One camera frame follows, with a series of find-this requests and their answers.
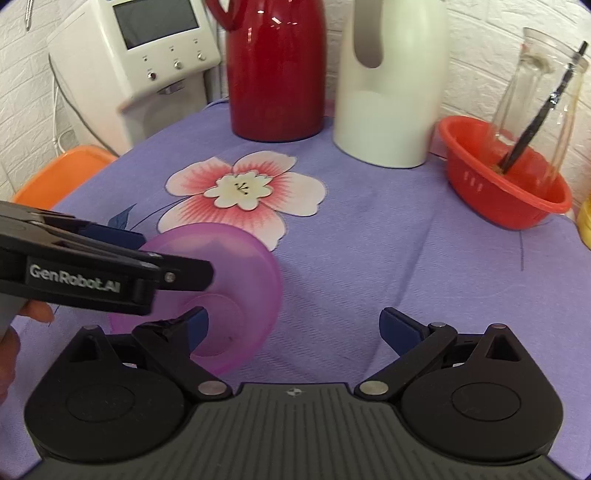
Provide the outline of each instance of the black stick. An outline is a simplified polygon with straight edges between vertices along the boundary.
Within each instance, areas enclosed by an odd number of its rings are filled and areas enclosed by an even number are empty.
[[[505,155],[503,159],[498,163],[499,168],[502,170],[504,174],[507,173],[513,165],[515,165],[517,160],[519,160],[519,157],[523,154],[527,146],[530,144],[530,142],[534,139],[534,137],[540,130],[542,124],[546,120],[546,117],[548,117],[550,110],[554,109],[560,102],[562,94],[564,93],[566,87],[568,87],[569,82],[573,78],[574,68],[579,63],[581,57],[585,54],[585,51],[587,50],[588,46],[589,44],[584,41],[581,47],[579,48],[577,54],[573,57],[572,63],[569,63],[569,67],[566,70],[564,76],[562,77],[562,81],[560,82],[558,88],[550,94],[545,104],[542,106],[538,114],[532,120],[530,125],[525,129],[525,131],[515,144],[515,147],[513,147],[512,152],[509,155]]]

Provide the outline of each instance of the red thermos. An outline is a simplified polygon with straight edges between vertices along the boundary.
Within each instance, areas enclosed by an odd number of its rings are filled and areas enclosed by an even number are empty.
[[[207,6],[226,30],[232,130],[289,142],[323,126],[326,24],[322,0],[219,0]]]

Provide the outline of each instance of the purple tablecloth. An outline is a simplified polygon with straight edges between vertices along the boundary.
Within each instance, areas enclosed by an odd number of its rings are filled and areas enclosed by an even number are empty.
[[[566,218],[525,232],[487,223],[454,194],[444,164],[413,170],[358,162],[318,136],[264,145],[230,133],[227,105],[193,115],[134,148],[70,195],[59,210],[105,223],[136,204],[129,226],[151,238],[177,198],[168,177],[217,156],[234,163],[275,150],[292,169],[322,180],[316,216],[284,215],[288,233],[275,255],[284,278],[277,327],[259,354],[226,377],[239,381],[357,383],[396,356],[379,337],[381,309],[394,306],[428,323],[481,333],[504,322],[558,391],[564,423],[552,457],[578,477],[591,471],[591,252]],[[0,407],[0,473],[15,477],[38,461],[23,422],[28,396],[81,325],[108,328],[106,314],[61,307],[47,327],[18,318],[17,380]]]

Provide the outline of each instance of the glass jar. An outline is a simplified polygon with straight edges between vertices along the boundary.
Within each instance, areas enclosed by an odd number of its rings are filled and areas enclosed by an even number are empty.
[[[517,69],[482,143],[480,161],[547,199],[570,142],[587,67],[572,48],[525,28]]]

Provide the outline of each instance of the finger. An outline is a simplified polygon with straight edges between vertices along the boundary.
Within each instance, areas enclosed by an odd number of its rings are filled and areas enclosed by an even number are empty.
[[[9,327],[0,342],[0,393],[6,391],[14,381],[17,355],[21,349],[21,341],[16,331]]]
[[[42,323],[53,322],[53,311],[44,301],[29,300],[21,309],[20,315],[30,317]]]

